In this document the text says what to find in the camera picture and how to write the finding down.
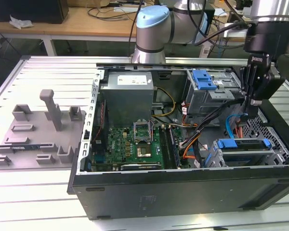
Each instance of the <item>slotted metal surface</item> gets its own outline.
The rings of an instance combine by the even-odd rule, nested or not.
[[[286,81],[270,99],[271,104],[277,109],[289,125],[289,82]]]
[[[197,59],[170,61],[197,63]],[[65,105],[63,110],[70,105],[86,106],[87,92],[90,95],[92,90],[87,80],[94,73],[96,62],[128,63],[129,59],[32,57],[21,61],[0,92],[0,141],[13,119],[11,111],[16,103],[28,103],[32,110],[45,110],[35,97],[42,88],[54,90],[54,101]],[[287,100],[288,96],[285,84],[272,100]],[[289,111],[280,112],[289,123]],[[213,230],[212,227],[245,231],[289,230],[289,195],[264,211],[89,221],[77,197],[66,193],[69,174],[70,170],[0,172],[0,231]]]

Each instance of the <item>ram slot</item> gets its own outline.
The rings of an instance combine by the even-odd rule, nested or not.
[[[165,169],[176,169],[177,164],[172,152],[171,134],[169,128],[159,128],[160,147],[163,154],[163,162]]]

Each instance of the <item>gray plastic part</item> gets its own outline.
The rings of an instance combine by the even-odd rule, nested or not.
[[[80,107],[70,107],[68,113],[71,121],[82,121]]]
[[[64,152],[62,146],[59,146],[57,155],[61,161],[61,163],[72,163],[74,157],[74,151],[71,146],[69,146],[67,153]]]
[[[5,143],[11,143],[11,144],[24,144],[29,143],[28,137],[15,137],[15,138],[7,138]]]
[[[55,143],[53,143],[52,146],[48,146],[48,145],[44,147],[41,146],[40,149],[42,152],[56,152],[58,150],[58,147],[56,146]]]
[[[53,94],[53,90],[43,89],[40,92],[39,98],[45,102],[50,118],[53,121],[54,127],[57,131],[60,131],[62,128],[61,111],[59,106],[54,104],[53,102]]]
[[[54,164],[56,162],[51,154],[38,154],[36,161],[39,165]]]
[[[0,154],[14,153],[14,150],[11,147],[0,148]]]
[[[71,146],[73,152],[76,153],[81,140],[85,112],[81,112],[81,121],[71,121],[69,111],[61,111],[60,113],[62,114],[62,129],[59,132],[54,129],[53,122],[47,120],[45,111],[33,111],[31,114],[27,114],[28,121],[17,121],[15,119],[5,134],[1,144],[6,144],[5,141],[7,138],[28,137],[29,143],[26,145],[47,144],[47,146],[40,146],[37,150],[26,151],[22,151],[19,148],[14,148],[14,150],[9,147],[0,148],[0,154],[7,155],[12,162],[9,166],[0,166],[0,170],[71,168],[72,163],[61,163],[60,157],[57,155],[58,147],[62,146],[63,150],[67,152]],[[33,125],[35,129],[33,131],[13,132],[12,128],[19,125]],[[44,162],[44,164],[39,164],[36,161],[38,154],[51,154],[55,163],[48,162],[47,164],[47,162]]]
[[[33,124],[20,124],[20,125],[15,125],[11,130],[13,132],[33,131],[34,126]]]
[[[27,114],[31,114],[31,110],[27,104],[17,104],[12,111],[17,121],[28,121]]]
[[[8,166],[10,163],[11,160],[6,155],[0,156],[0,166]]]

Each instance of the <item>side panel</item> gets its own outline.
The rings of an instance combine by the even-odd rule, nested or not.
[[[136,218],[261,210],[289,193],[289,180],[191,181],[74,189],[89,219]]]

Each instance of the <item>black box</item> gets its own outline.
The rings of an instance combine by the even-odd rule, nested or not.
[[[11,15],[33,23],[60,24],[67,13],[67,0],[0,0],[0,22],[10,21]]]

